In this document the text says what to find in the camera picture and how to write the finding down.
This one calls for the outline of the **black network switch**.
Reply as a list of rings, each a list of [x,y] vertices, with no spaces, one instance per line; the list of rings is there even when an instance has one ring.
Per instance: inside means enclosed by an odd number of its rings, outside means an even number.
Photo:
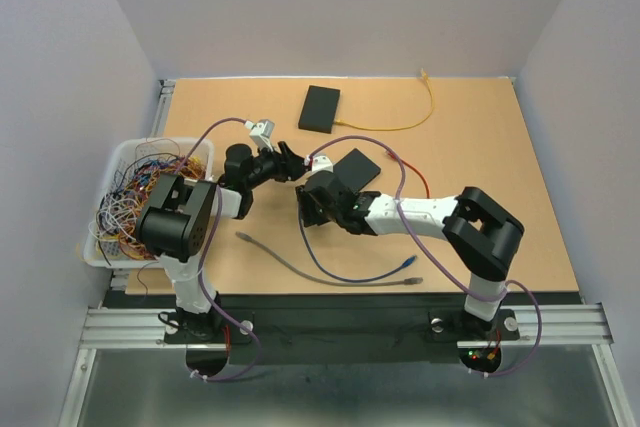
[[[352,192],[363,190],[381,173],[381,168],[354,148],[333,166],[338,179]]]
[[[330,134],[339,99],[339,89],[310,85],[298,120],[298,128]]]

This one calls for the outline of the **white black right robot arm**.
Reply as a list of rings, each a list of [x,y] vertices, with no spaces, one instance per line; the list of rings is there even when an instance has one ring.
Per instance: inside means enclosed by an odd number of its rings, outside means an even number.
[[[447,241],[470,272],[468,284],[459,284],[431,253],[426,256],[466,293],[461,328],[482,337],[495,327],[525,229],[483,190],[466,187],[457,196],[437,199],[396,198],[354,192],[334,173],[320,171],[296,188],[296,196],[304,228],[332,222],[352,235],[406,234],[422,251],[427,250],[423,237]]]

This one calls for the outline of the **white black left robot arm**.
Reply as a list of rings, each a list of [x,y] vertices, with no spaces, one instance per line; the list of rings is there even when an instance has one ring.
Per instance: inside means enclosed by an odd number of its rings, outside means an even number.
[[[134,237],[172,283],[176,309],[160,316],[168,334],[206,342],[221,333],[223,318],[207,299],[216,292],[211,287],[203,291],[200,285],[211,233],[223,217],[246,217],[254,188],[271,180],[295,181],[308,171],[305,159],[281,141],[257,151],[246,144],[228,147],[217,181],[160,175],[138,215]]]

